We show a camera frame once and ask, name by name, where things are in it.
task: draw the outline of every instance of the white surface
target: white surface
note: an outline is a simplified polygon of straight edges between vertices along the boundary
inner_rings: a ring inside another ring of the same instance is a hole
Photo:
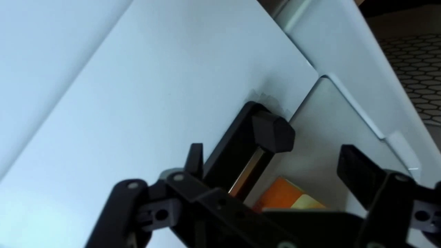
[[[0,4],[1,179],[129,0]]]
[[[355,144],[377,165],[409,175],[328,78],[319,79],[291,124],[296,130],[293,150],[273,158],[246,198],[248,203],[252,205],[277,176],[284,176],[332,210],[365,216],[366,210],[336,173],[342,144]],[[420,231],[410,235],[413,245],[427,243]]]
[[[1,181],[0,246],[81,246],[116,181],[209,154],[248,99],[291,117],[317,78],[253,0],[133,1]]]
[[[357,5],[351,0],[299,0],[291,6],[295,11],[286,6],[277,16],[282,28],[412,175],[432,187],[441,177],[441,154]]]

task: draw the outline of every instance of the orange object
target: orange object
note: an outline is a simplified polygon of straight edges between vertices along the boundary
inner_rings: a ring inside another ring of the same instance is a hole
[[[253,209],[264,208],[324,209],[325,205],[306,194],[285,177],[277,177],[260,195]]]

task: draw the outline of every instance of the screw hole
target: screw hole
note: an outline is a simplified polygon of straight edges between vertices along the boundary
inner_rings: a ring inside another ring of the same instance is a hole
[[[430,219],[430,214],[426,210],[417,210],[415,212],[415,219],[420,221],[427,221]]]
[[[160,209],[154,213],[154,217],[161,221],[168,217],[168,210]]]

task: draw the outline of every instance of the white board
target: white board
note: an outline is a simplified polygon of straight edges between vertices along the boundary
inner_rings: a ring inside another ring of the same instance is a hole
[[[0,179],[129,2],[0,1]]]
[[[248,99],[291,117],[317,78],[257,1],[133,1],[1,181],[0,246],[84,245],[116,181],[209,154]]]

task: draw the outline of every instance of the black plastic part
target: black plastic part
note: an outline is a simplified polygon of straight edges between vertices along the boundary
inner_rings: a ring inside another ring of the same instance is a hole
[[[351,144],[342,146],[336,172],[366,209],[386,179],[386,172]]]
[[[147,183],[128,179],[117,183],[87,242],[87,248],[144,246],[151,232],[136,228],[135,212],[147,199]]]
[[[259,111],[252,117],[255,143],[270,152],[291,151],[295,130],[282,117]]]
[[[149,202],[161,201],[169,197],[168,187],[162,179],[149,186]]]
[[[388,173],[370,203],[358,234],[358,245],[405,246],[416,183],[404,173]]]
[[[248,101],[240,110],[205,162],[204,181],[206,186],[229,191],[234,184],[257,148],[253,141],[252,117],[259,111],[267,111],[267,108],[255,101]]]
[[[263,214],[310,246],[353,246],[362,219],[346,212],[264,210]]]
[[[244,199],[275,151],[293,146],[293,129],[284,118],[264,106],[248,101],[237,114],[204,165],[204,183],[209,187],[231,188],[257,147],[264,150],[235,198]]]
[[[138,208],[136,223],[143,231],[175,225],[180,216],[180,206],[176,198],[144,203]]]
[[[208,232],[206,232],[206,220],[195,217],[194,219],[194,248],[206,248],[208,246]]]
[[[193,143],[184,162],[183,169],[194,177],[202,177],[204,173],[204,146],[202,143]]]
[[[412,227],[441,235],[441,191],[417,186]]]
[[[289,242],[297,246],[299,239],[292,237],[263,214],[255,213],[240,199],[230,197],[220,188],[209,188],[186,172],[169,175],[167,184],[191,206],[193,214],[205,216],[206,246],[277,246]],[[186,217],[172,230],[184,245],[194,246],[194,219]]]

